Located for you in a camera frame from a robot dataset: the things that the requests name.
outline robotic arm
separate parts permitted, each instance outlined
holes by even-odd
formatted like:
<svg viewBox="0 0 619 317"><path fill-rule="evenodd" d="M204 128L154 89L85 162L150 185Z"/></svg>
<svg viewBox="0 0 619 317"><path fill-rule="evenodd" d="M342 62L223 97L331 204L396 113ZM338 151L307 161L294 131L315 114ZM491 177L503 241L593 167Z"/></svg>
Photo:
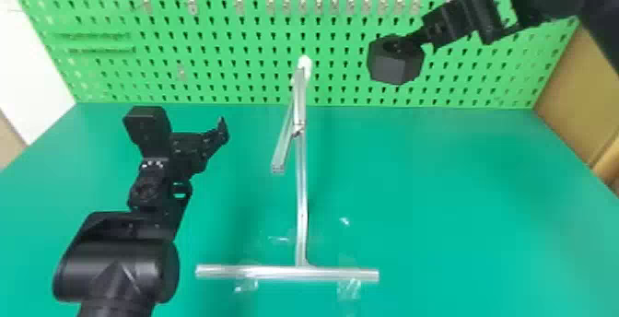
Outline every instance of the robotic arm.
<svg viewBox="0 0 619 317"><path fill-rule="evenodd" d="M510 0L517 23L504 27L495 0L453 0L422 17L421 29L404 37L389 35L369 45L368 69L374 80L402 85L421 73L423 44L439 49L473 32L491 44L523 29L578 15L606 58L619 71L619 0Z"/></svg>
<svg viewBox="0 0 619 317"><path fill-rule="evenodd" d="M58 300L80 302L79 317L148 317L179 282L174 238L192 196L190 178L228 141L223 118L206 133L172 133L160 107L133 107L123 119L143 159L129 212L90 214L53 278Z"/></svg>

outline green table surface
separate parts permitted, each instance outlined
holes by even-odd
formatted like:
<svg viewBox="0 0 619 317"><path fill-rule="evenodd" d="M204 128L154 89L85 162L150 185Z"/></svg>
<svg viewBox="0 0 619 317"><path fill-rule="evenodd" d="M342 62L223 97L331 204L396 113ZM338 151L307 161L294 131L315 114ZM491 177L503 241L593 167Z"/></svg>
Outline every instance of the green table surface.
<svg viewBox="0 0 619 317"><path fill-rule="evenodd" d="M0 173L2 315L76 314L53 272L89 212L125 209L128 110L78 105ZM358 285L196 280L198 263L293 264L294 161L269 169L285 107L167 110L176 131L225 115L231 138L193 178L156 317L619 315L619 204L531 112L309 108L309 261L380 270Z"/></svg>

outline metal rod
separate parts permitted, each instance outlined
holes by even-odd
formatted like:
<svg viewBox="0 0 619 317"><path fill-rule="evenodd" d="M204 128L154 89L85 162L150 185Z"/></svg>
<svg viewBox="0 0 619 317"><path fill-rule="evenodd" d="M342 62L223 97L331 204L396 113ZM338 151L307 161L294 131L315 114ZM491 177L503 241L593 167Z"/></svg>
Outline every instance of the metal rod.
<svg viewBox="0 0 619 317"><path fill-rule="evenodd" d="M195 276L201 278L252 278L281 281L346 281L359 280L378 282L379 271L360 268L336 268L268 265L219 265L200 264L195 268Z"/></svg>
<svg viewBox="0 0 619 317"><path fill-rule="evenodd" d="M284 123L271 160L273 173L284 172L290 144L296 141L297 175L297 242L295 266L198 264L198 278L253 278L280 281L343 281L379 282L376 269L317 267L308 263L308 158L306 138L306 90L311 78L311 60L298 59L295 74L290 80L293 99L288 106Z"/></svg>
<svg viewBox="0 0 619 317"><path fill-rule="evenodd" d="M290 142L293 137L293 109L294 103L290 102L284 117L284 123L282 123L282 130L279 133L279 139L277 139L273 159L271 159L271 172L273 174L282 174L286 169L286 158L288 157Z"/></svg>

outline black cylindrical motor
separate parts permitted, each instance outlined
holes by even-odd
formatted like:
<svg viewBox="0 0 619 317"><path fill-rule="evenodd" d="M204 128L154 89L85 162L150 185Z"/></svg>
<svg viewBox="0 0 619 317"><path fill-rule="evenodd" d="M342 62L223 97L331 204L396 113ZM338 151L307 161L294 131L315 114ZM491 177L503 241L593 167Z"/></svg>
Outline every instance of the black cylindrical motor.
<svg viewBox="0 0 619 317"><path fill-rule="evenodd" d="M53 280L58 300L79 301L79 317L147 317L174 295L179 255L169 241L85 241L71 248Z"/></svg>

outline hexagonal end effector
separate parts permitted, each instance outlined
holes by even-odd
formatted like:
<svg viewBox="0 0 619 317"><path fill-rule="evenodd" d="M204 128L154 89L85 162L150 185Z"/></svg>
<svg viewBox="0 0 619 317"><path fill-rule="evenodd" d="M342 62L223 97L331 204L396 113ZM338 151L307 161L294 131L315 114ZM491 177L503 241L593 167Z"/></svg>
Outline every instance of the hexagonal end effector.
<svg viewBox="0 0 619 317"><path fill-rule="evenodd" d="M369 45L368 70L372 80L402 85L421 74L426 54L421 45L397 35L376 39Z"/></svg>

